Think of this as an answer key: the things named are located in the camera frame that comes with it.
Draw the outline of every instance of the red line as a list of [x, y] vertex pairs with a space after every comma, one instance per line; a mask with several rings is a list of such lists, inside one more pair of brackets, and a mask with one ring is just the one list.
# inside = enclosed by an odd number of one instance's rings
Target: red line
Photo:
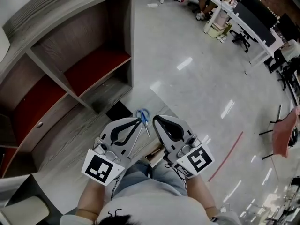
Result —
[[240, 139], [240, 137], [242, 137], [244, 132], [241, 132], [238, 139], [235, 141], [234, 145], [232, 146], [232, 148], [230, 149], [229, 153], [227, 154], [227, 156], [225, 157], [224, 161], [221, 163], [221, 165], [217, 168], [217, 170], [215, 171], [215, 173], [210, 177], [210, 179], [208, 180], [208, 182], [210, 182], [214, 176], [219, 172], [220, 168], [223, 166], [223, 164], [226, 162], [226, 160], [228, 159], [229, 155], [232, 153], [233, 149], [235, 148], [235, 146], [238, 144], [238, 141]]

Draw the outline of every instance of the person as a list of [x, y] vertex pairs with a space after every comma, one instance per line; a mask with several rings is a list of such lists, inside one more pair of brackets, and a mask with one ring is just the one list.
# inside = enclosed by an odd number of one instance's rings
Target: person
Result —
[[198, 21], [208, 19], [209, 12], [214, 9], [216, 5], [210, 0], [199, 0], [200, 13], [197, 13], [196, 19]]
[[291, 59], [296, 58], [300, 55], [300, 44], [299, 39], [297, 41], [290, 40], [274, 52], [274, 58], [276, 62], [269, 66], [272, 59], [267, 60], [265, 64], [268, 66], [270, 73], [273, 73], [277, 68], [283, 65], [285, 62], [289, 62]]
[[233, 212], [219, 214], [201, 176], [186, 181], [160, 161], [151, 168], [138, 161], [127, 169], [113, 198], [104, 206], [105, 187], [89, 180], [75, 215], [61, 225], [241, 225]]

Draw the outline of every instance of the blue scissor handle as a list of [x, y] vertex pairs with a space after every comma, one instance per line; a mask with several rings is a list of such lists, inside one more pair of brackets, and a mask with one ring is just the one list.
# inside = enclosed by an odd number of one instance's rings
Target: blue scissor handle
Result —
[[143, 123], [149, 122], [150, 112], [146, 108], [136, 110], [135, 115], [136, 117], [140, 117]]

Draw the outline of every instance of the white t-shirt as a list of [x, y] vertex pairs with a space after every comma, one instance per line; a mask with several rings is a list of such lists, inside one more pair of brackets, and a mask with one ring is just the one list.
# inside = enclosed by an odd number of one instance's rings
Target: white t-shirt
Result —
[[[212, 222], [204, 207], [195, 199], [182, 196], [168, 184], [146, 180], [119, 192], [104, 208], [97, 219], [130, 215], [130, 222], [140, 225], [241, 225], [232, 212], [221, 213]], [[75, 215], [61, 217], [60, 225], [92, 225], [93, 222]]]
[[281, 49], [281, 53], [285, 60], [289, 62], [291, 59], [300, 55], [300, 44], [295, 40], [288, 41], [289, 46]]

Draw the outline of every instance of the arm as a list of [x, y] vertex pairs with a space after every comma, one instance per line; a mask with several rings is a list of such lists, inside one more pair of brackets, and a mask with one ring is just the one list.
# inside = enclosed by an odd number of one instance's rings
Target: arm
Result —
[[290, 46], [290, 44], [289, 44], [289, 42], [287, 42], [287, 43], [283, 44], [281, 48], [285, 48], [285, 47], [289, 47], [289, 46]]
[[95, 221], [104, 204], [105, 186], [90, 179], [78, 202], [77, 216]]
[[219, 213], [215, 201], [200, 175], [187, 181], [187, 195], [202, 204], [209, 218]]

